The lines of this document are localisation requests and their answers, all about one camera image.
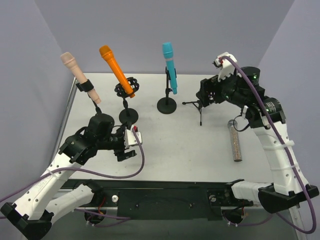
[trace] table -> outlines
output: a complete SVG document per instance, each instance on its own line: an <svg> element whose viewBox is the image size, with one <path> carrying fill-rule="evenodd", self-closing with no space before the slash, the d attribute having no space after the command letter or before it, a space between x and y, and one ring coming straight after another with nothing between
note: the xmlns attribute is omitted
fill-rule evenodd
<svg viewBox="0 0 320 240"><path fill-rule="evenodd" d="M103 113L111 115L118 125L123 109L122 99L114 92L118 80L112 73L85 73L98 92ZM230 103L212 104L200 114L192 105L182 102L197 100L195 94L200 80L208 75L178 75L178 94L170 94L177 103L174 113L165 115L157 110L157 102L165 96L165 74L126 74L140 84L134 98L128 99L129 107L139 113L136 123L142 134L145 152L143 171L130 180L230 182L236 179L265 183L272 182L268 161L261 144L251 129L239 134L242 162L234 162L227 122L240 113ZM87 126L95 114L93 103L84 92L76 91L74 101L61 136L62 142L78 129ZM247 122L238 118L238 128ZM84 169L123 176L136 172L141 164L141 154L123 162L117 162L112 151L99 151ZM71 179L102 179L98 176L76 172Z"/></svg>

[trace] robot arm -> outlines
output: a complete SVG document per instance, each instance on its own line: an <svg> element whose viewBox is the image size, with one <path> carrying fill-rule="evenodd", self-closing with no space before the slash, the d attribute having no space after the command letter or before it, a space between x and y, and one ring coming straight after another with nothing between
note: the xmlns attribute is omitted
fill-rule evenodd
<svg viewBox="0 0 320 240"><path fill-rule="evenodd" d="M311 198L318 196L318 188L309 185L299 168L292 150L294 142L288 137L286 117L281 104L277 99L265 96L265 89L259 85L260 70L256 67L241 68L260 96L277 131L284 139L284 145L280 143L271 128L247 82L240 74L237 74L235 67L227 59L221 58L222 56L228 56L235 63L237 62L235 57L228 52L219 55L213 64L220 68L220 73L202 80L196 96L203 107L212 103L220 104L224 101L240 107L241 115L248 120L250 128L261 142L273 177L273 183L254 183L243 180L230 183L229 189L232 191L230 196L235 199L260 203L269 213L289 209L305 201L306 197L293 171L285 147L288 147L291 153L294 167L296 167L309 196Z"/></svg>
<svg viewBox="0 0 320 240"><path fill-rule="evenodd" d="M7 202L2 206L3 215L27 239L42 239L54 222L77 207L88 203L101 203L105 197L104 190L93 180L88 180L75 190L52 199L74 173L72 170L58 169L81 168L98 150L114 150L118 161L136 155L135 151L125 152L137 144L132 133L133 127L124 124L116 133L112 133L114 124L113 118L107 114L93 116L87 127L81 128L65 140L50 166L42 174L51 174L49 177L34 184L14 203ZM136 132L136 135L142 143L141 134Z"/></svg>

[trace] pink microphone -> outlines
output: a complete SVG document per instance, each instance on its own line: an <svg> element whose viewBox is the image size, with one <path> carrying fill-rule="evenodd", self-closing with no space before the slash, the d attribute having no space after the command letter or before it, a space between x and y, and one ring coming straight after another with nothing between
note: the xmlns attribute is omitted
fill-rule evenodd
<svg viewBox="0 0 320 240"><path fill-rule="evenodd" d="M72 74L75 76L75 78L78 80L80 84L84 84L85 82L88 81L84 73L81 71L80 67L77 64L77 61L74 56L70 52L65 52L60 56L63 64L70 69ZM101 103L101 99L99 95L97 94L95 89L92 89L87 92L89 97L96 103L99 104Z"/></svg>

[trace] microphone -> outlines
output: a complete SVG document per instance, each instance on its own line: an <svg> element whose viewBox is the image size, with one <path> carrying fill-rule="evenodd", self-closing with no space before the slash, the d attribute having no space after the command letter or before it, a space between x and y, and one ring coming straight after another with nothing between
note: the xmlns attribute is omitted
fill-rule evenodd
<svg viewBox="0 0 320 240"><path fill-rule="evenodd" d="M135 94L133 93L134 90L132 89L131 85L129 84L128 80L126 79L124 73L122 72L121 68L119 67L113 52L111 51L110 47L104 45L100 47L99 52L101 57L108 63L109 67L111 68L112 72L118 79L119 83L122 85L126 94L130 95L130 98L133 98Z"/></svg>
<svg viewBox="0 0 320 240"><path fill-rule="evenodd" d="M177 77L176 69L174 64L174 50L172 48L171 42L165 42L162 44L162 53L166 62L166 69L170 74L170 86L172 88L173 94L177 94Z"/></svg>
<svg viewBox="0 0 320 240"><path fill-rule="evenodd" d="M78 80L80 84L84 84L88 81L84 73L81 71L80 67L77 64L77 61L74 56L70 52L65 52L60 56L63 64L70 69L72 74L75 76L75 78ZM89 97L94 101L96 104L101 103L101 99L99 95L97 94L96 90L93 88L92 90L87 92Z"/></svg>

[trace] blue microphone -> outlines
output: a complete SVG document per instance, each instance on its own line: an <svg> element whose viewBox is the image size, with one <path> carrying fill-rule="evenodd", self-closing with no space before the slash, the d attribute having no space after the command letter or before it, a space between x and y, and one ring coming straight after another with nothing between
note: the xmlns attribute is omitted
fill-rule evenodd
<svg viewBox="0 0 320 240"><path fill-rule="evenodd" d="M165 42L162 44L162 53L166 62L166 69L170 74L170 86L172 88L173 94L177 94L177 77L176 69L174 64L174 50L172 48L171 42Z"/></svg>

